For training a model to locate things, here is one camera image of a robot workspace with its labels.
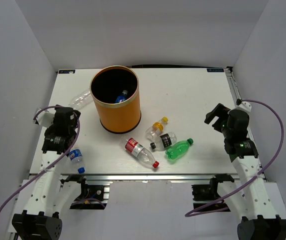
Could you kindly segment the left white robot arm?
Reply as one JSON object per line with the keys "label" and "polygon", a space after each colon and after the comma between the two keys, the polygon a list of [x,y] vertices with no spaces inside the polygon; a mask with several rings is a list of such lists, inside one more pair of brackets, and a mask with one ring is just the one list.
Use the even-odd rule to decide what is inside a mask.
{"label": "left white robot arm", "polygon": [[34,188],[21,213],[15,213],[11,224],[22,240],[57,240],[63,222],[61,216],[73,199],[88,196],[89,187],[82,182],[66,183],[58,191],[60,177],[71,148],[80,133],[80,112],[71,107],[54,106],[54,113],[39,110],[34,120],[46,128],[41,148],[39,173],[27,182]]}

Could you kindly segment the red label red cap bottle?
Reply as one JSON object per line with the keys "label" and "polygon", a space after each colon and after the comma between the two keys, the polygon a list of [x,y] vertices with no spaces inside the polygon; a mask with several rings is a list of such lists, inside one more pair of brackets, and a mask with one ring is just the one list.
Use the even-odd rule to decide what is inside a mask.
{"label": "red label red cap bottle", "polygon": [[142,166],[149,169],[157,169],[159,167],[160,163],[155,160],[153,154],[134,138],[126,139],[123,145],[124,149]]}

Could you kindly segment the black label black cap bottle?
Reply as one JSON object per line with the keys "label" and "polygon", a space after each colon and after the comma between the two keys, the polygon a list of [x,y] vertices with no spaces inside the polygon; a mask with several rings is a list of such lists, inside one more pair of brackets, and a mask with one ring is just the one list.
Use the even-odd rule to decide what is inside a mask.
{"label": "black label black cap bottle", "polygon": [[177,142],[177,136],[174,132],[168,132],[157,136],[151,143],[150,147],[154,151],[164,151]]}

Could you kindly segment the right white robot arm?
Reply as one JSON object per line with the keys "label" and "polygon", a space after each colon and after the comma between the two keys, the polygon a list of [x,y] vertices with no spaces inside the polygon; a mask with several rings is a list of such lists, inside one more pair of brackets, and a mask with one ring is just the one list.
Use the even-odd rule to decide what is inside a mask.
{"label": "right white robot arm", "polygon": [[224,149],[235,168],[240,187],[228,175],[217,174],[208,187],[209,195],[219,200],[223,196],[230,211],[240,223],[240,240],[285,240],[286,219],[275,210],[265,187],[255,143],[248,136],[251,105],[240,102],[234,109],[219,103],[206,114],[204,122],[224,136]]}

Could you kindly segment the green plastic bottle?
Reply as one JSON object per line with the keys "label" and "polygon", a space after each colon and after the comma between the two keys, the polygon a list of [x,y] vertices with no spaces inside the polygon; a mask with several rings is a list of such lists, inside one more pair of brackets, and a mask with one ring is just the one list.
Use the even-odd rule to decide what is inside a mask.
{"label": "green plastic bottle", "polygon": [[181,140],[165,151],[166,158],[170,164],[174,164],[179,158],[185,155],[190,146],[194,143],[192,138]]}

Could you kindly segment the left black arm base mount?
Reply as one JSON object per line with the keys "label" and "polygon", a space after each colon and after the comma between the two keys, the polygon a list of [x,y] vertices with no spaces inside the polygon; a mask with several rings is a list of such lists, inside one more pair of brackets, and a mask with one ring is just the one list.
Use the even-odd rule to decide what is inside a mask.
{"label": "left black arm base mount", "polygon": [[61,179],[61,187],[65,183],[76,182],[80,189],[80,195],[72,202],[72,210],[104,210],[107,205],[107,198],[104,197],[105,186],[90,184],[84,175],[68,175],[66,179]]}

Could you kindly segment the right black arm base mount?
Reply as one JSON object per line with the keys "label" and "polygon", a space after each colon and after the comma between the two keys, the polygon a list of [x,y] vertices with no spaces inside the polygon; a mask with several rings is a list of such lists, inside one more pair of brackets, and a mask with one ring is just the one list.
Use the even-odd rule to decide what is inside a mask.
{"label": "right black arm base mount", "polygon": [[215,174],[207,184],[194,184],[192,188],[193,208],[198,208],[221,196],[218,194],[218,184],[223,182],[234,183],[235,180],[229,174]]}

